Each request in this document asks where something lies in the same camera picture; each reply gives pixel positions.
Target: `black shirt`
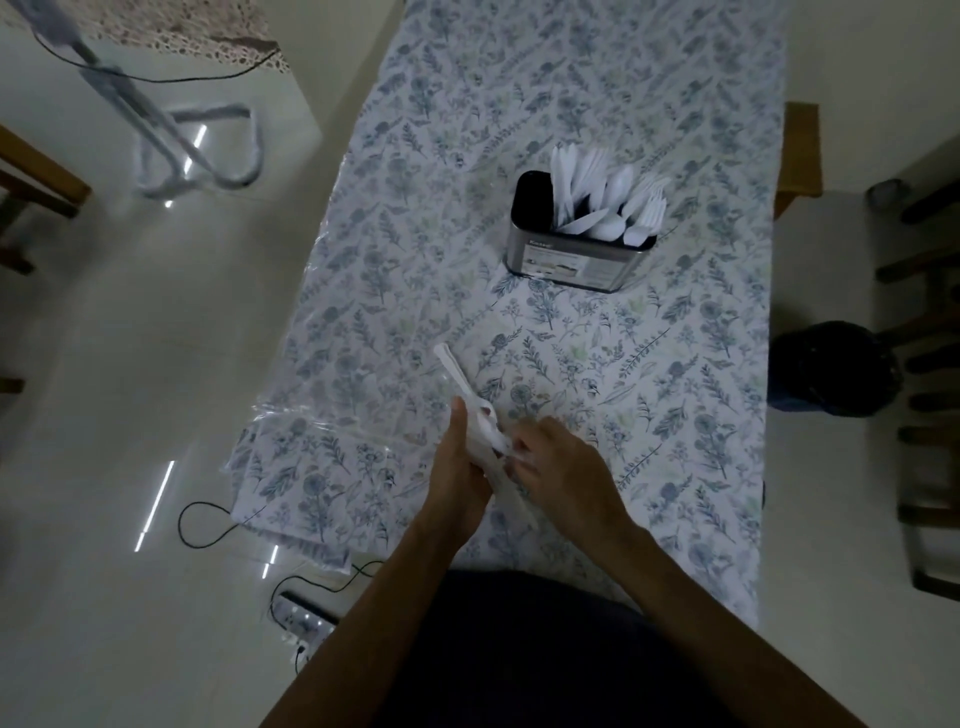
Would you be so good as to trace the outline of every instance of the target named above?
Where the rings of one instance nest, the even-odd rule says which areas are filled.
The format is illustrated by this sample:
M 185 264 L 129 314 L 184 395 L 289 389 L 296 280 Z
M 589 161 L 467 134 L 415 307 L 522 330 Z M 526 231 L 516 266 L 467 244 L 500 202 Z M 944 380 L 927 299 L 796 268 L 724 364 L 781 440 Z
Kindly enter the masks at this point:
M 515 571 L 446 575 L 374 724 L 739 725 L 641 614 Z

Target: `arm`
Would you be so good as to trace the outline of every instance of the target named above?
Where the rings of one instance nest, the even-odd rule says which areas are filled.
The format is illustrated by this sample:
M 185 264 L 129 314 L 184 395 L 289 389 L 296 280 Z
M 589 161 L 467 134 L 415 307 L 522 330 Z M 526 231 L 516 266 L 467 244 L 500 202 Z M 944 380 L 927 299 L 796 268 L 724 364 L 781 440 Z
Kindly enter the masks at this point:
M 450 561 L 490 500 L 490 485 L 468 461 L 466 437 L 467 410 L 457 398 L 422 510 L 261 728 L 366 725 L 376 715 Z
M 535 468 L 511 465 L 534 500 L 699 669 L 731 713 L 751 728 L 862 726 L 631 520 L 596 449 L 553 418 L 521 423 L 514 439 L 533 453 Z

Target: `plastic table cover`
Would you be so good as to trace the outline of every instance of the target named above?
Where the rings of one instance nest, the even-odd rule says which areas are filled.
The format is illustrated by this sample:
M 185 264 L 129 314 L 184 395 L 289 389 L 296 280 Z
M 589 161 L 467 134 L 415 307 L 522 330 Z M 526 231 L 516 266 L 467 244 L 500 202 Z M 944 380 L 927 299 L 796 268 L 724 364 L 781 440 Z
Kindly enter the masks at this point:
M 764 0 L 408 2 L 228 463 L 233 517 L 333 568 L 389 554 L 455 391 L 445 341 L 502 421 L 598 447 L 632 517 L 755 624 L 781 25 Z M 672 178 L 614 294 L 501 261 L 517 177 L 568 142 Z M 537 513 L 492 505 L 455 565 L 623 596 Z

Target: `trash bin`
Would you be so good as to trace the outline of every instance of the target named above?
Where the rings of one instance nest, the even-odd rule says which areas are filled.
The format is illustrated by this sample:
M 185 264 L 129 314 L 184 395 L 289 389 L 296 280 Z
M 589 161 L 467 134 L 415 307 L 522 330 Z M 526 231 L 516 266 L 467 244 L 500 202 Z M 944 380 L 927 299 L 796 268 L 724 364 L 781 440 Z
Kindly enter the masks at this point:
M 767 402 L 783 412 L 870 417 L 902 385 L 893 352 L 857 324 L 827 321 L 770 345 Z

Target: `chair leg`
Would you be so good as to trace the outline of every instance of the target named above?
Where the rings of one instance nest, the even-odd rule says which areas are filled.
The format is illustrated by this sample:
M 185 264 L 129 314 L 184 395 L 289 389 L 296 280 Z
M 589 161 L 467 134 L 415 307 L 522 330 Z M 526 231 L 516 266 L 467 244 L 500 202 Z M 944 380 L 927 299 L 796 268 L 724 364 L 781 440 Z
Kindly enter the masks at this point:
M 881 331 L 876 336 L 887 346 L 898 347 L 925 336 L 958 327 L 960 327 L 960 306 L 952 306 L 944 311 L 925 313 L 898 327 Z
M 947 344 L 935 352 L 911 356 L 904 368 L 912 375 L 925 375 L 938 369 L 960 367 L 960 344 Z
M 960 601 L 960 584 L 930 576 L 922 569 L 915 569 L 913 572 L 913 588 L 934 596 Z
M 82 205 L 90 194 L 90 188 L 86 182 L 70 174 L 2 126 L 0 126 L 0 159 L 53 190 L 71 205 Z
M 910 398 L 910 409 L 917 412 L 943 412 L 960 409 L 960 392 L 924 392 Z
M 901 427 L 897 430 L 897 439 L 906 445 L 949 447 L 960 443 L 960 425 Z
M 0 248 L 0 267 L 10 268 L 12 271 L 29 276 L 34 271 L 34 264 L 16 251 Z
M 897 520 L 921 528 L 960 528 L 960 510 L 901 503 L 897 506 Z
M 19 177 L 4 172 L 2 169 L 0 169 L 0 187 L 10 192 L 10 195 L 17 200 L 44 206 L 56 212 L 57 215 L 63 215 L 63 217 L 76 217 L 80 211 L 75 205 L 70 205 L 59 197 L 47 194 L 32 184 L 24 182 Z
M 876 269 L 876 279 L 881 283 L 893 283 L 910 278 L 914 274 L 930 268 L 956 268 L 960 266 L 960 248 L 955 246 L 938 248 L 927 253 L 912 255 L 896 263 Z
M 0 376 L 0 394 L 18 395 L 23 391 L 24 384 L 23 379 L 10 379 Z

